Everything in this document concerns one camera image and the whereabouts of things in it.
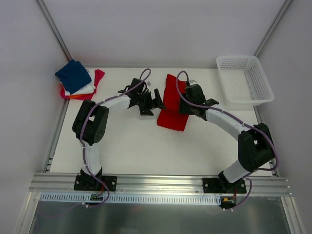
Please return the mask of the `red t shirt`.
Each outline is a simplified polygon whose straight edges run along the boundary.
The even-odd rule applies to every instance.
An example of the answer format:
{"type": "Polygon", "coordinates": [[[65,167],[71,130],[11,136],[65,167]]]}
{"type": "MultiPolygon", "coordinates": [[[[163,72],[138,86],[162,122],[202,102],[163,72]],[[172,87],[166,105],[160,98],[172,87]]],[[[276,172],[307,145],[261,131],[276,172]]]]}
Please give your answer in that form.
{"type": "Polygon", "coordinates": [[[189,115],[180,114],[180,95],[176,88],[176,77],[168,74],[163,94],[165,109],[160,111],[157,118],[157,125],[171,130],[184,131],[189,115]]]}

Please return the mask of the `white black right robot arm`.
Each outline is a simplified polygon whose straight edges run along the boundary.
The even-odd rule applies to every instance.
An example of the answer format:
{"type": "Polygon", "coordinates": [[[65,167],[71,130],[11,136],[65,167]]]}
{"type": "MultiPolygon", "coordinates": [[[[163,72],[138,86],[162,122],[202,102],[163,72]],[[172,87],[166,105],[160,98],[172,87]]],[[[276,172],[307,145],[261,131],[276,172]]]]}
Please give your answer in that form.
{"type": "Polygon", "coordinates": [[[276,153],[266,124],[249,125],[225,111],[218,101],[206,99],[199,84],[186,83],[180,95],[179,113],[197,116],[215,124],[231,135],[238,143],[238,159],[218,174],[213,182],[204,184],[205,192],[234,193],[245,176],[261,169],[273,160],[276,153]]]}

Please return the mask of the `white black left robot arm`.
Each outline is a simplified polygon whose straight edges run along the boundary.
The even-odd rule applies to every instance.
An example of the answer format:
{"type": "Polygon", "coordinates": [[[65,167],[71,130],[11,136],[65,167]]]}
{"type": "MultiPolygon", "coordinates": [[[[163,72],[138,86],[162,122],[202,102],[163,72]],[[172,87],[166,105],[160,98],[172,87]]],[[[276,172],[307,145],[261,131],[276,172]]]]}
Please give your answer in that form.
{"type": "Polygon", "coordinates": [[[134,78],[130,85],[118,91],[113,97],[99,103],[91,100],[83,101],[72,130],[82,148],[83,166],[80,174],[86,177],[85,185],[90,190],[97,190],[102,184],[100,177],[102,167],[96,144],[105,134],[109,114],[138,106],[140,115],[152,116],[153,109],[165,109],[158,89],[154,89],[154,95],[155,97],[152,97],[145,81],[134,78]]]}

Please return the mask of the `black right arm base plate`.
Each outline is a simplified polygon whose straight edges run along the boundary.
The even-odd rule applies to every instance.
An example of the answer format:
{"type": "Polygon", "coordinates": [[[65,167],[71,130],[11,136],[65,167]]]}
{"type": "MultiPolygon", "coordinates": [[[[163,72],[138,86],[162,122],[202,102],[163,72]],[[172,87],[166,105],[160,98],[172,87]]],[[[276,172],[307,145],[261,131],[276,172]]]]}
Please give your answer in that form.
{"type": "Polygon", "coordinates": [[[202,186],[205,194],[245,194],[247,192],[243,179],[228,183],[222,182],[219,178],[203,178],[202,186]]]}

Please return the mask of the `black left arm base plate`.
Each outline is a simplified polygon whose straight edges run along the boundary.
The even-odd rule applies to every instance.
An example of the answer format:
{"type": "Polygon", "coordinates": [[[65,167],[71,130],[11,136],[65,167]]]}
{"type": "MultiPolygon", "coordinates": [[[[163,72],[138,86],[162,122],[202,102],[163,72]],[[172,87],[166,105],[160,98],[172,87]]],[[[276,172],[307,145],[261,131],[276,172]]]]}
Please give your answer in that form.
{"type": "MultiPolygon", "coordinates": [[[[117,176],[102,175],[101,181],[107,186],[110,192],[115,192],[117,187],[117,176]]],[[[102,189],[102,183],[98,182],[90,175],[76,176],[74,182],[74,191],[100,191],[102,189]]]]}

